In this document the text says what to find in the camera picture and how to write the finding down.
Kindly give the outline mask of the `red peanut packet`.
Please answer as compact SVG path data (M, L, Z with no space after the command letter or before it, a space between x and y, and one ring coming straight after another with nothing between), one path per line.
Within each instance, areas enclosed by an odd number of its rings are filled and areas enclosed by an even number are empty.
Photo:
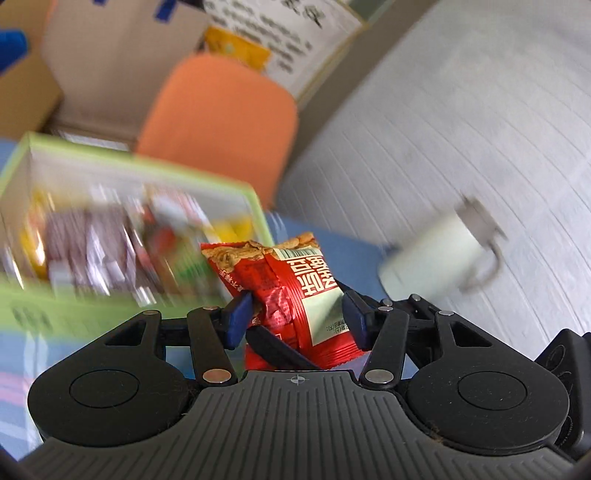
M342 316L344 291L311 232L273 247L249 240L200 249L232 296L252 294L252 326L263 326L325 370L363 355Z

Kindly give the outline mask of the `white thermos jug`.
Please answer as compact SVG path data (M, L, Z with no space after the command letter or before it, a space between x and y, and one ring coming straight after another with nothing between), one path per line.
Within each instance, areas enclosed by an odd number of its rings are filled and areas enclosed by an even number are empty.
M505 238L497 221L475 198L466 197L409 244L380 265L378 275L393 300L417 294L439 300L492 283L505 259L497 240Z

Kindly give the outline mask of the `dark purple snack packet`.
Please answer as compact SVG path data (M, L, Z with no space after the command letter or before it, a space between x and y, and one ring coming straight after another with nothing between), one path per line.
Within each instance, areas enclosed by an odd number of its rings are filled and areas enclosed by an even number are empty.
M132 291L137 269L130 230L120 205L50 213L44 235L50 284L106 296Z

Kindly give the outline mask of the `green cardboard box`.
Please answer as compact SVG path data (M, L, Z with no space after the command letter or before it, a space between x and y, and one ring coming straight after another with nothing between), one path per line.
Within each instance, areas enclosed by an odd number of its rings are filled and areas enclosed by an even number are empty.
M231 237L273 241L249 185L29 133L1 172L1 328L87 340L221 304L200 247Z

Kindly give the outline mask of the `yellow snack packet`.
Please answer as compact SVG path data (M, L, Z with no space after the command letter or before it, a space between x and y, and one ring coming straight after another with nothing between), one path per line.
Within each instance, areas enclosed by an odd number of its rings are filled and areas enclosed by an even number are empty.
M51 195L44 190L34 190L19 237L27 261L42 280L48 278L44 235L48 216L53 210Z

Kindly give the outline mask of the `orange chair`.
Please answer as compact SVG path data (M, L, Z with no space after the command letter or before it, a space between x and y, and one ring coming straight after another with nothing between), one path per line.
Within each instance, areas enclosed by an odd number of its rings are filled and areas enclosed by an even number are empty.
M269 209L297 126L286 89L238 61L200 53L162 85L135 152L245 182Z

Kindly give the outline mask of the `white text poster board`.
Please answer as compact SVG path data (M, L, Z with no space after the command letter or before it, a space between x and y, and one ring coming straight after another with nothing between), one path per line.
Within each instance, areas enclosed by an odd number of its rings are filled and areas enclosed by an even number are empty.
M208 49L259 71L297 101L365 27L342 1L205 1Z

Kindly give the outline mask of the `beige paper bag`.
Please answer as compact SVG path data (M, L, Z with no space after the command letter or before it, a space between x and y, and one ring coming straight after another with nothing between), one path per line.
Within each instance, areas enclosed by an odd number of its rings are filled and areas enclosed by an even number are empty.
M183 1L58 1L41 42L63 98L48 131L129 150L174 67L197 52L211 19Z

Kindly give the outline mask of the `brown cardboard box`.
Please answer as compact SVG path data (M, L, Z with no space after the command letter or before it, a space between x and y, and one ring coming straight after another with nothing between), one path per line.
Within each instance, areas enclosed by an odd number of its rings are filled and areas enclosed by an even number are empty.
M20 29L1 29L1 137L18 141L40 131L62 91L38 49Z

